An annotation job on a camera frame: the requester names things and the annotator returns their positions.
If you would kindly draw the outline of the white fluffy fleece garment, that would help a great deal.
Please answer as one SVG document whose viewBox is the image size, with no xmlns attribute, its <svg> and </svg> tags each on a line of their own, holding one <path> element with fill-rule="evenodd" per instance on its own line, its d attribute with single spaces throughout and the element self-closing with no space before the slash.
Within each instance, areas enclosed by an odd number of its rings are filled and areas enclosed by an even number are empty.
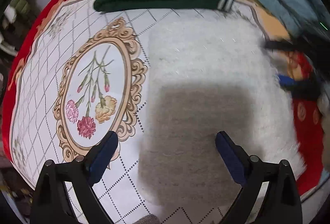
<svg viewBox="0 0 330 224">
<path fill-rule="evenodd" d="M 182 19 L 149 35 L 147 123 L 138 188 L 157 206 L 227 206 L 239 191 L 215 147 L 225 131 L 248 154 L 304 171 L 291 96 L 264 54 L 262 31 L 241 18 Z"/>
</svg>

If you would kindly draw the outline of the pile of folded clothes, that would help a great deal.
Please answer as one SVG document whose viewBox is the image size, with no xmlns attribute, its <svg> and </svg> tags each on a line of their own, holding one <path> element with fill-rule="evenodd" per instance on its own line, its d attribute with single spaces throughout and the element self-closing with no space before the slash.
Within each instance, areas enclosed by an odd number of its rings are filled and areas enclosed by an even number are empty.
<svg viewBox="0 0 330 224">
<path fill-rule="evenodd" d="M 11 0 L 1 15 L 1 51 L 17 56 L 39 14 L 36 0 Z"/>
</svg>

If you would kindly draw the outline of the red floral bed blanket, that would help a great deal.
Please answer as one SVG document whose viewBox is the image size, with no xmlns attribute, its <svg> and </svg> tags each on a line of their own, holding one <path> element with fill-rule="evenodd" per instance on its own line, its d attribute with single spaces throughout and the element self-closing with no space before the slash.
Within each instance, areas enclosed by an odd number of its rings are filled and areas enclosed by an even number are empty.
<svg viewBox="0 0 330 224">
<path fill-rule="evenodd" d="M 138 188 L 139 156 L 147 123 L 151 62 L 149 35 L 159 24 L 182 19 L 241 18 L 264 36 L 261 49 L 276 77 L 321 84 L 316 102 L 293 99 L 293 125 L 304 171 L 295 177 L 303 222 L 326 223 L 329 206 L 329 34 L 291 35 L 257 0 L 234 0 L 228 12 L 212 9 L 129 9 L 98 12 L 95 0 L 51 0 L 30 29 L 9 74 L 3 106 L 5 153 L 35 191 L 47 160 L 86 156 L 108 131 L 118 147 L 92 187 L 113 223 L 221 223 L 227 206 L 157 206 Z M 296 51 L 264 49 L 286 40 Z"/>
</svg>

